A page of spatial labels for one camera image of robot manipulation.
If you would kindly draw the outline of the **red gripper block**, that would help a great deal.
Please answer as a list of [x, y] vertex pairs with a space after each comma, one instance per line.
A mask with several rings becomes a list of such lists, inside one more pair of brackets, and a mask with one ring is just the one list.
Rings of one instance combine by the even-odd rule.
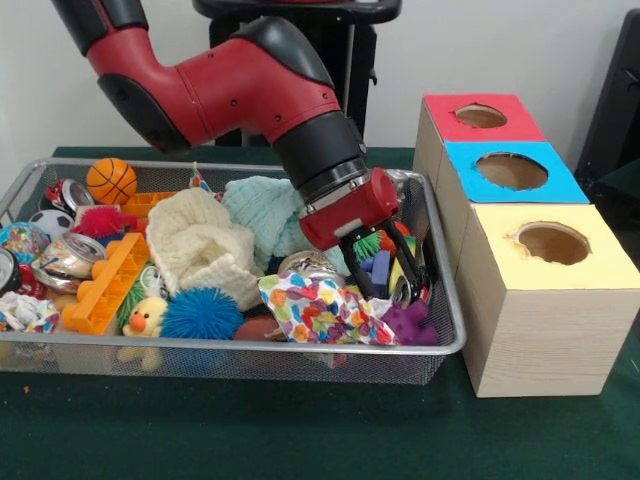
[[[376, 167], [336, 190], [307, 204], [299, 218], [304, 236], [317, 249], [339, 243], [344, 262], [364, 298], [374, 296], [374, 286], [361, 264], [380, 251], [380, 235], [348, 236], [356, 230], [371, 229], [390, 219], [399, 209], [393, 179]], [[388, 293], [397, 300], [423, 299], [429, 279], [418, 255], [416, 237], [401, 222], [393, 223], [396, 236], [383, 234], [383, 248], [391, 254]]]

